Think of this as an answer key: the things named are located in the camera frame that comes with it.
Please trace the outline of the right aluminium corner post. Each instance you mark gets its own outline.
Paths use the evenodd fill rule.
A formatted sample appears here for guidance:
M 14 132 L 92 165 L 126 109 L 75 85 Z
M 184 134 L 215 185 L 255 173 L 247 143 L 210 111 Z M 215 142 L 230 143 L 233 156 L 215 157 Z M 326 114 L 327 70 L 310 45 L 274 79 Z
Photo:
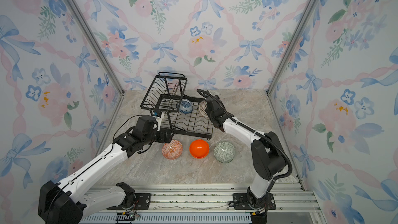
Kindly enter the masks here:
M 290 56 L 293 54 L 293 50 L 294 50 L 296 44 L 299 43 L 299 40 L 301 39 L 301 35 L 303 34 L 304 29 L 306 28 L 306 26 L 308 24 L 308 19 L 311 16 L 312 12 L 314 11 L 315 6 L 318 3 L 318 1 L 319 0 L 309 0 L 307 5 L 305 6 L 302 16 L 301 16 L 299 22 L 297 23 L 297 26 L 293 32 L 290 44 L 288 45 L 287 50 L 286 50 L 285 54 L 283 55 L 279 65 L 277 67 L 276 73 L 269 85 L 269 88 L 267 90 L 268 97 L 271 97 L 273 92 L 276 90 L 278 80 L 281 77 L 281 75 L 285 69 L 285 66 L 289 62 Z

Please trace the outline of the blue floral bowl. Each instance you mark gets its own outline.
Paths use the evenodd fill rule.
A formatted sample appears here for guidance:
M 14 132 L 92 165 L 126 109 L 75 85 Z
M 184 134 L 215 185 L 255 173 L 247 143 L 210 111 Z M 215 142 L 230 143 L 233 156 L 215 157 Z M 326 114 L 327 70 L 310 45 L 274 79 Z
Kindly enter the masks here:
M 178 111 L 183 114 L 190 114 L 193 111 L 193 103 L 188 99 L 182 99 L 176 104 Z

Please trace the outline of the green patterned bowl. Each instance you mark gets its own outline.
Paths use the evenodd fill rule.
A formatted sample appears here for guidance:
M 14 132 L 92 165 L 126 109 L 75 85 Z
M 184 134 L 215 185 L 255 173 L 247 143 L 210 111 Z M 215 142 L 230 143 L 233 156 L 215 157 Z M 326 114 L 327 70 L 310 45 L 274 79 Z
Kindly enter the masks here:
M 214 149 L 214 157 L 221 163 L 229 163 L 235 157 L 235 147 L 232 143 L 219 142 Z

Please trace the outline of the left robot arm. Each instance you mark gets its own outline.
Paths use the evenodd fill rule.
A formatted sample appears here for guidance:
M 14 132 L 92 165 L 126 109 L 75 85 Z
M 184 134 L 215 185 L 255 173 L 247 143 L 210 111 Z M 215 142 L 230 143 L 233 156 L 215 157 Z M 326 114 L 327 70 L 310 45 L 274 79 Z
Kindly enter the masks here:
M 88 164 L 57 183 L 45 183 L 39 193 L 39 217 L 47 224 L 77 224 L 110 207 L 126 211 L 136 207 L 139 200 L 135 190 L 126 183 L 91 195 L 87 191 L 120 163 L 146 152 L 154 142 L 169 143 L 172 133 L 161 128 L 163 118 L 162 112 L 139 115 L 135 126 L 116 136 Z

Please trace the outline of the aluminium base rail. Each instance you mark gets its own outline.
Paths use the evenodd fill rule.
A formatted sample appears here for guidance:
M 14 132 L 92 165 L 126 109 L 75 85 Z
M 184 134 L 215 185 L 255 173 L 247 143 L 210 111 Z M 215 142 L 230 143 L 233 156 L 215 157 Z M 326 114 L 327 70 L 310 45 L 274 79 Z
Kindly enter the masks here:
M 125 198 L 119 186 L 89 186 L 85 181 L 59 187 L 73 202 L 86 204 L 84 216 L 95 214 Z M 132 185 L 140 207 L 147 212 L 214 212 L 221 215 L 249 214 L 248 184 L 163 184 Z M 276 183 L 269 196 L 268 217 L 281 213 L 308 213 L 312 224 L 326 222 L 319 203 L 311 191 L 299 183 Z

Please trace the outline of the orange plastic bowl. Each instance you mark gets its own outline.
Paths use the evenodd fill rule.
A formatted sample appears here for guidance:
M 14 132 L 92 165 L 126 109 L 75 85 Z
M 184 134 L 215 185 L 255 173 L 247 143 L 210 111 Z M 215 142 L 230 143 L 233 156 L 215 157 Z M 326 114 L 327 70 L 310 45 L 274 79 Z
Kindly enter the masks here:
M 204 140 L 195 140 L 190 144 L 189 151 L 194 158 L 203 159 L 209 154 L 210 147 Z

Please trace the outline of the left aluminium corner post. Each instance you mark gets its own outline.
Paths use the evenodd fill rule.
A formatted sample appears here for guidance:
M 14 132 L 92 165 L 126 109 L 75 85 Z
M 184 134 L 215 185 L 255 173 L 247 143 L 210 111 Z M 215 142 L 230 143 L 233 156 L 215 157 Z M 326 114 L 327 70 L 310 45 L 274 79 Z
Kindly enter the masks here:
M 101 47 L 96 40 L 93 31 L 91 30 L 87 20 L 84 18 L 83 12 L 81 11 L 80 7 L 78 6 L 76 0 L 65 0 L 67 6 L 70 7 L 71 12 L 77 19 L 77 23 L 82 30 L 84 37 L 88 41 L 89 45 L 93 49 L 94 53 L 99 58 L 101 65 L 104 67 L 105 72 L 108 74 L 111 82 L 116 86 L 116 90 L 121 94 L 124 95 L 124 90 L 121 87 L 120 82 L 117 79 L 114 70 L 111 67 L 111 64 L 107 61 L 104 53 L 101 50 Z

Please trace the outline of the aluminium corner post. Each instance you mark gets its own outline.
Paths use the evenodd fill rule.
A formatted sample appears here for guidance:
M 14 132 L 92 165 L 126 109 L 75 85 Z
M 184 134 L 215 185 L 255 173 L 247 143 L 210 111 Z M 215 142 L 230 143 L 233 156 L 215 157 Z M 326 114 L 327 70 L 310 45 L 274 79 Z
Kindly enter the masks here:
M 78 6 L 76 0 L 65 0 L 67 6 L 70 7 L 71 12 L 77 19 L 77 23 L 82 30 L 84 37 L 88 41 L 89 45 L 93 49 L 94 53 L 99 58 L 101 65 L 104 67 L 105 72 L 108 74 L 111 82 L 116 86 L 116 90 L 121 94 L 124 95 L 124 90 L 121 87 L 120 82 L 117 79 L 114 70 L 111 67 L 111 64 L 107 61 L 104 53 L 101 50 L 101 47 L 96 40 L 93 31 L 91 30 L 87 20 L 84 18 L 83 12 L 81 11 L 80 7 Z
M 276 73 L 269 85 L 269 88 L 267 90 L 268 97 L 271 97 L 273 92 L 276 90 L 278 80 L 281 77 L 281 75 L 285 69 L 285 66 L 289 62 L 290 56 L 293 54 L 293 50 L 294 50 L 296 44 L 299 43 L 299 40 L 301 39 L 301 35 L 303 34 L 304 29 L 306 28 L 306 26 L 308 24 L 308 19 L 311 16 L 312 12 L 314 11 L 315 6 L 318 3 L 318 1 L 319 0 L 309 0 L 307 5 L 305 6 L 302 16 L 301 16 L 299 22 L 297 23 L 297 26 L 293 32 L 290 44 L 288 45 L 287 50 L 286 50 L 285 54 L 283 55 L 279 65 L 277 67 Z

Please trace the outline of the pink patterned bowl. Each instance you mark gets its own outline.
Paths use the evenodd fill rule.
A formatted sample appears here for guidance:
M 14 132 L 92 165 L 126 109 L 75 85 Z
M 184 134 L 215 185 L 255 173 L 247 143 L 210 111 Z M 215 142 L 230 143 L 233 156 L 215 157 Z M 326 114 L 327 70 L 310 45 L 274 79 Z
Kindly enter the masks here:
M 178 140 L 172 140 L 170 143 L 165 143 L 162 147 L 162 155 L 169 160 L 177 159 L 183 152 L 183 145 Z

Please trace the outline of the white brown lattice bowl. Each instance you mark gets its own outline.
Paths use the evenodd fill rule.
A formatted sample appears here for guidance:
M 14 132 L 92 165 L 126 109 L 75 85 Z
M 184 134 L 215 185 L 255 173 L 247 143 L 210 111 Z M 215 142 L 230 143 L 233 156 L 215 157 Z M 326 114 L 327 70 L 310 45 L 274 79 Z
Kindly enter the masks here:
M 201 113 L 202 116 L 204 116 L 205 118 L 208 117 L 207 113 L 206 113 L 206 109 L 207 109 L 207 104 L 206 101 L 203 100 L 200 104 L 199 104 L 199 111 Z

